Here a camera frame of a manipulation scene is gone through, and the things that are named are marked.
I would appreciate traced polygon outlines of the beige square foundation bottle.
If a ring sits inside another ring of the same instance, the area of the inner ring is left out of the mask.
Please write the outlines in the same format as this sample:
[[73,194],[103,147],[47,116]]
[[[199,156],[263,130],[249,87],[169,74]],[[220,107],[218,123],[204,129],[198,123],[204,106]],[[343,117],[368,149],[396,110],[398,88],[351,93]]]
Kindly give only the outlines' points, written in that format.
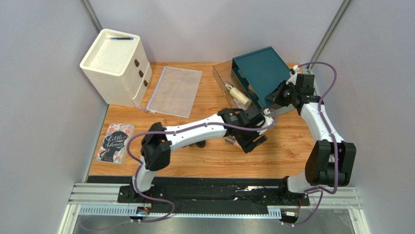
[[250,94],[252,96],[252,100],[254,100],[256,102],[259,102],[260,99],[259,99],[258,95],[256,94],[256,92],[254,90],[252,90],[252,89],[249,89],[249,92],[250,92]]

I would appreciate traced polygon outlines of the cream foundation bottle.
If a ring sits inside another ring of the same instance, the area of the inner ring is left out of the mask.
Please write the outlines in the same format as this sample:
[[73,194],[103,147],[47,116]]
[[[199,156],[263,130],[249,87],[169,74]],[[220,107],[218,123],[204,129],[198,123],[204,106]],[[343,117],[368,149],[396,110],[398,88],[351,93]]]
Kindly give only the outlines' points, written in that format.
[[249,107],[251,105],[251,99],[249,99],[242,91],[234,87],[232,84],[226,82],[225,87],[227,88],[230,95],[239,101],[244,107]]

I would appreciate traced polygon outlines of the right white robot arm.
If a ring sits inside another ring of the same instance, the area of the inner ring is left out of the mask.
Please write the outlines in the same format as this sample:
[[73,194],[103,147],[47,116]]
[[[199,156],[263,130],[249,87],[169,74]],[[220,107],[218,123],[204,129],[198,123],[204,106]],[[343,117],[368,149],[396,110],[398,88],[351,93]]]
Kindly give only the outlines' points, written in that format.
[[315,142],[304,171],[284,179],[284,190],[291,194],[334,194],[347,186],[357,153],[355,145],[346,142],[329,120],[322,97],[314,94],[314,81],[313,74],[296,73],[265,98],[281,107],[293,106]]

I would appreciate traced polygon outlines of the teal makeup drawer box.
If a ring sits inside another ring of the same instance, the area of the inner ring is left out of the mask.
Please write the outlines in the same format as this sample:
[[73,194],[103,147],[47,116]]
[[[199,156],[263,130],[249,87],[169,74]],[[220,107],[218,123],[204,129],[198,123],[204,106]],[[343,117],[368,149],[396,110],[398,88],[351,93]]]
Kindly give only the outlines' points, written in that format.
[[234,57],[232,60],[234,68],[239,68],[254,88],[264,109],[274,109],[279,116],[294,110],[291,105],[279,106],[265,99],[283,80],[291,77],[290,68],[271,46]]

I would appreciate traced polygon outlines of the clear drawer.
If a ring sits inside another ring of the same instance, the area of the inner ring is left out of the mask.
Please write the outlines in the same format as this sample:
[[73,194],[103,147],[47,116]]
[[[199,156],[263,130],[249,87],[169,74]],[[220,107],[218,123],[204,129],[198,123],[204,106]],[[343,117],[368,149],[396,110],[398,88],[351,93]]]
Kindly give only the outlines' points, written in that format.
[[[264,109],[263,105],[260,104],[260,101],[256,102],[252,100],[249,89],[254,90],[254,88],[248,82],[247,78],[243,75],[242,71],[239,68],[234,68],[233,60],[214,65],[212,69],[216,82],[218,83],[220,89],[224,93],[228,103],[232,108],[245,110],[249,107],[255,106],[260,110]],[[225,87],[226,82],[232,84],[234,87],[242,91],[249,99],[251,99],[251,105],[249,107],[244,107],[239,101],[234,99]]]

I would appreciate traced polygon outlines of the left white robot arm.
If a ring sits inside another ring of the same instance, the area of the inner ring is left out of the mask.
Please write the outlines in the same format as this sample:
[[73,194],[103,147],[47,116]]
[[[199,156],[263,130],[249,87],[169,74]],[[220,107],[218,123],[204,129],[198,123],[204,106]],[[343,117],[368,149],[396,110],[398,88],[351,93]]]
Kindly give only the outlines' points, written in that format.
[[139,163],[130,183],[133,199],[148,199],[144,193],[151,188],[156,173],[170,164],[171,154],[183,147],[214,138],[233,137],[244,153],[252,152],[267,140],[265,132],[277,123],[278,115],[273,109],[259,110],[225,108],[205,119],[164,127],[161,122],[149,130],[131,137],[126,144],[128,155]]

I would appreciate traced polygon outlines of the pink lip gloss tube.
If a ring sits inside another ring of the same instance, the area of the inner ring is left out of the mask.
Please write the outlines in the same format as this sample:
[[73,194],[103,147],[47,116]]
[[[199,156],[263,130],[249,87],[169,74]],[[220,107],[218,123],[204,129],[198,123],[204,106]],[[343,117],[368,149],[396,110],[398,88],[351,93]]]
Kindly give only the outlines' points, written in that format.
[[238,148],[238,149],[242,149],[242,147],[239,145],[237,140],[230,137],[230,136],[225,137],[225,142],[232,145],[232,146],[234,146],[234,147],[236,147],[236,148]]

